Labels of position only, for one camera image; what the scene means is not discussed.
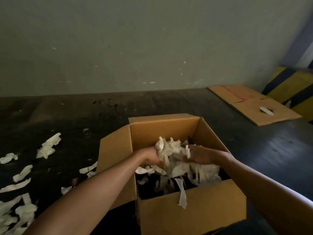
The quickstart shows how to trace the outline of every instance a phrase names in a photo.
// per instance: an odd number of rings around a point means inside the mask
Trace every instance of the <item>forearm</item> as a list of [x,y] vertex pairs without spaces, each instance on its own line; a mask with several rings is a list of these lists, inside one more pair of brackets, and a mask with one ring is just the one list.
[[242,164],[230,154],[220,154],[215,160],[278,233],[313,233],[312,201]]
[[41,214],[25,234],[90,234],[144,160],[135,153],[84,181]]

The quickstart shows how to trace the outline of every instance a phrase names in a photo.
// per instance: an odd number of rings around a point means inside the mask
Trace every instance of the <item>person's left hand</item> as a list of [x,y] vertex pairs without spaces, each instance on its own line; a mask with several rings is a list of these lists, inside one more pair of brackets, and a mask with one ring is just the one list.
[[144,165],[156,165],[160,168],[164,168],[164,163],[162,161],[160,161],[160,159],[157,156],[157,149],[155,148],[155,146],[149,147],[149,148],[144,148],[144,149],[140,149],[138,150],[137,153],[140,153],[144,156],[145,160],[143,162]]

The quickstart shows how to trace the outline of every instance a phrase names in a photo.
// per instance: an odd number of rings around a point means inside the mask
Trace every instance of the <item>person's left arm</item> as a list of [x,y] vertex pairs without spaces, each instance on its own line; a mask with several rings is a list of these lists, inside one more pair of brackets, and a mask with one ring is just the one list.
[[138,150],[79,184],[44,211],[24,235],[90,234],[139,165],[162,166],[155,147]]

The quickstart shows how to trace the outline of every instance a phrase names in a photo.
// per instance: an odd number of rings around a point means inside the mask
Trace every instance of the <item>hand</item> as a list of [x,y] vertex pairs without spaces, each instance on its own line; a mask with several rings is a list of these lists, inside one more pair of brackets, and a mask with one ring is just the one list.
[[164,163],[162,161],[160,161],[159,157],[157,156],[157,149],[155,148],[155,146],[149,147],[149,148],[144,148],[144,149],[140,149],[137,151],[137,153],[143,155],[144,157],[144,165],[156,165],[160,168],[164,168]]
[[215,149],[208,149],[202,146],[198,145],[189,145],[190,148],[190,158],[187,158],[184,156],[182,158],[182,162],[194,162],[197,164],[216,164],[218,165],[219,159],[221,159],[223,156],[230,155],[227,152],[215,150]]

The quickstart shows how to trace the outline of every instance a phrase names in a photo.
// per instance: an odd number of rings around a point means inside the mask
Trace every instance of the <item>cardboard box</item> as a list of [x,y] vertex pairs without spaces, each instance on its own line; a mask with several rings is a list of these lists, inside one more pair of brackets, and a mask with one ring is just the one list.
[[[298,119],[302,116],[283,106],[272,98],[241,85],[209,87],[216,95],[237,109],[257,126],[272,124],[284,120]],[[267,108],[274,115],[260,110]]]
[[[155,145],[159,137],[228,152],[205,120],[189,114],[129,118],[129,125],[101,139],[97,173],[128,157],[132,151]],[[178,206],[180,192],[141,200],[135,175],[111,209],[137,200],[141,234],[204,234],[246,218],[246,197],[231,180],[186,190],[187,208]]]

